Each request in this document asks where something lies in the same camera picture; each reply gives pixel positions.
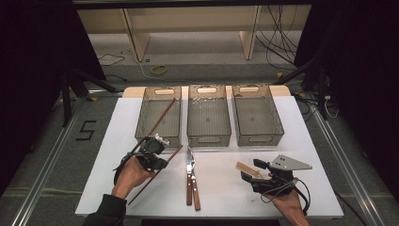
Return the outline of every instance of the bin handle cutout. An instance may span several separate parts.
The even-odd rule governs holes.
[[[200,137],[197,138],[198,143],[220,143],[222,140],[220,137]]]
[[[198,93],[212,93],[212,92],[217,92],[216,88],[198,88],[197,89]]]
[[[259,87],[241,87],[240,92],[257,92]]]
[[[248,142],[271,142],[273,137],[271,136],[260,136],[260,137],[250,137]]]
[[[175,91],[174,89],[156,89],[155,90],[155,94],[157,95],[170,95],[170,94],[174,94]]]

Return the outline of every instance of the gray carpet floor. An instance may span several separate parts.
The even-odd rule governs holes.
[[[158,39],[155,37],[151,41],[152,43],[157,43]],[[186,86],[195,83],[219,83],[225,85],[273,83],[278,79],[277,73],[286,75],[290,72],[290,70],[275,69],[264,63],[253,63],[257,62],[256,60],[252,63],[236,64],[213,64],[209,62],[200,62],[197,64],[166,63],[163,61],[163,59],[167,58],[166,56],[155,58],[160,55],[156,51],[160,51],[159,48],[149,47],[148,56],[151,57],[151,60],[150,62],[144,61],[141,64],[143,70],[135,63],[130,65],[103,66],[104,73],[108,75],[107,82],[119,89],[141,86]],[[232,51],[240,52],[241,49],[234,47]],[[255,52],[259,54],[260,49],[255,48]],[[159,62],[163,62],[162,64],[167,67],[168,71],[163,75],[151,74],[151,67]],[[288,65],[279,64],[278,66],[292,69]],[[299,76],[287,84],[291,92],[301,91],[299,85],[302,78],[303,76]],[[101,89],[91,83],[86,83],[86,85],[91,90]],[[97,98],[95,101],[87,100],[80,111],[77,121],[72,128],[45,188],[40,194],[39,201],[27,225],[81,225],[84,220],[84,218],[75,215],[74,210],[79,203],[115,104],[119,98],[119,96],[110,95],[108,92],[90,94],[90,97]],[[308,107],[301,102],[297,103],[301,112],[305,113]],[[306,121],[311,139],[332,187],[360,213],[363,219],[366,219],[314,114],[312,115],[312,112],[304,114],[303,119]],[[88,137],[88,134],[79,133],[85,121],[95,121],[88,123],[86,126],[86,128],[94,130],[94,133],[91,140],[78,141],[76,140],[77,138]],[[62,103],[56,102],[54,110],[51,112],[47,123],[40,132],[38,140],[34,144],[34,151],[26,156],[20,169],[8,186],[8,190],[0,199],[0,225],[11,225],[18,208],[24,201],[24,197],[38,177],[41,167],[44,165],[49,152],[56,143],[62,123]],[[361,147],[351,129],[347,126],[346,121],[341,115],[338,115],[336,119],[329,117],[328,123],[342,144],[351,164],[357,170],[357,174],[368,190],[369,195],[373,198],[377,210],[383,217],[386,225],[399,225],[398,203],[384,186],[369,160],[361,154]],[[311,225],[361,225],[348,206],[341,201],[340,204],[344,211],[343,218],[332,220],[310,219]],[[125,220],[125,225],[139,226],[140,224],[140,219],[127,218]],[[288,225],[285,220],[281,220],[280,224]]]

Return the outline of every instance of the floor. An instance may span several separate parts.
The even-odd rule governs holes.
[[[272,33],[264,33],[269,39]],[[298,43],[300,32],[290,32],[293,43]],[[186,85],[193,82],[225,81],[226,83],[276,81],[279,75],[285,75],[293,68],[281,57],[268,54],[262,44],[255,44],[253,58],[244,60],[237,32],[214,33],[167,33],[152,34],[145,60],[140,65],[134,61],[130,44],[125,35],[90,35],[90,39],[107,76],[108,83],[118,88],[129,86],[148,86],[149,84]],[[270,67],[269,64],[283,67],[285,70]],[[166,65],[165,75],[151,74],[153,65]],[[299,76],[290,81],[287,87],[292,93],[301,92]],[[22,163],[8,190],[0,199],[0,225],[12,225],[13,220],[21,212],[29,190],[43,179],[44,170],[48,170],[44,178],[43,189],[33,201],[26,217],[26,225],[80,225],[82,217],[74,214],[80,196],[85,187],[91,167],[102,143],[106,127],[112,116],[119,94],[96,92],[98,87],[87,83],[92,92],[86,100],[72,102],[76,119],[70,128],[61,127],[63,122],[62,103],[56,102],[47,123],[40,133],[40,138],[34,144],[33,153]],[[328,121],[318,120],[318,112],[309,105],[298,101],[298,107],[303,113],[312,141],[325,167],[327,177],[332,187],[352,206],[367,223],[367,225],[398,225],[399,208],[396,200],[383,185],[373,166],[361,152],[350,128],[340,114],[335,117],[337,109],[331,108]],[[93,136],[87,141],[78,138],[87,137],[80,133],[83,123],[85,128],[94,130]],[[334,151],[331,141],[327,139],[326,130],[336,136],[350,166],[355,169],[361,187],[366,190],[373,208],[380,220],[369,222],[370,213],[367,206],[361,205],[363,199],[353,189],[353,183],[337,161],[337,151]],[[67,136],[60,140],[59,135]],[[54,164],[49,165],[48,156],[54,157]],[[310,219],[312,225],[362,225],[349,206],[339,200],[344,211],[344,217],[339,219]],[[141,220],[128,218],[125,225],[140,225]],[[285,220],[281,225],[288,225]]]

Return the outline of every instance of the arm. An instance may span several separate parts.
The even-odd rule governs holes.
[[[111,195],[104,195],[96,213],[88,215],[84,226],[121,225],[126,214],[126,197],[130,191],[152,177],[155,173],[141,167],[137,158],[126,162]]]
[[[309,226],[300,205],[298,193],[293,190],[281,197],[266,196],[293,226]]]

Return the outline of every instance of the tripod leg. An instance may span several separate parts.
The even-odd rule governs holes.
[[[291,79],[294,79],[297,76],[301,75],[302,73],[307,71],[309,69],[309,67],[311,67],[312,62],[313,62],[313,60],[308,61],[307,63],[302,65],[300,68],[296,69],[294,72],[288,74],[287,76],[283,77],[279,81],[275,82],[274,85],[283,85],[283,84],[287,83],[288,81],[290,81]]]
[[[116,89],[114,87],[111,87],[108,84],[106,84],[105,82],[98,80],[97,78],[94,78],[91,75],[89,75],[88,73],[85,73],[79,69],[72,69],[72,72],[77,74],[79,77],[84,78],[84,79],[88,80],[89,82],[91,82],[101,88],[104,88],[110,92],[123,92],[123,89]]]
[[[70,121],[72,110],[71,110],[71,96],[68,89],[68,79],[66,73],[61,75],[61,90],[62,90],[62,104],[64,105],[64,123],[62,127],[65,127]]]

